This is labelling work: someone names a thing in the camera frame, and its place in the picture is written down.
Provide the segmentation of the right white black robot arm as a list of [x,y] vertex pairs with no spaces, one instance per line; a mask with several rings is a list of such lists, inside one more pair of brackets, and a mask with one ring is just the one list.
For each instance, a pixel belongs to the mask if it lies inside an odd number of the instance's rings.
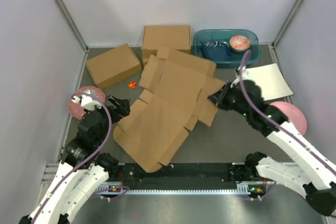
[[230,82],[208,99],[221,110],[241,114],[254,130],[296,163],[295,167],[289,167],[261,152],[248,154],[245,160],[248,178],[271,179],[305,198],[317,213],[327,217],[335,213],[335,165],[298,132],[283,112],[264,101],[259,86],[251,80]]

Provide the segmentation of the brown cardboard box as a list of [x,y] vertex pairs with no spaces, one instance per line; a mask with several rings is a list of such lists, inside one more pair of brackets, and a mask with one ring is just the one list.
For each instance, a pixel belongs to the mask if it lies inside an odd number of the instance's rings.
[[115,142],[147,173],[170,163],[198,121],[211,126],[218,111],[208,97],[224,82],[216,63],[168,48],[151,55],[139,98],[113,130]]

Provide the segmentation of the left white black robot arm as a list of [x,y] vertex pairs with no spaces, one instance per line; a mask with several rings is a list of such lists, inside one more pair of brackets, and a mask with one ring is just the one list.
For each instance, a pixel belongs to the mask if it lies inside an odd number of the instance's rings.
[[100,150],[112,125],[130,114],[130,101],[112,95],[107,99],[111,106],[93,94],[77,92],[72,96],[72,102],[79,103],[85,112],[76,137],[66,145],[41,202],[30,215],[21,218],[21,223],[72,223],[95,190],[117,178],[118,161]]

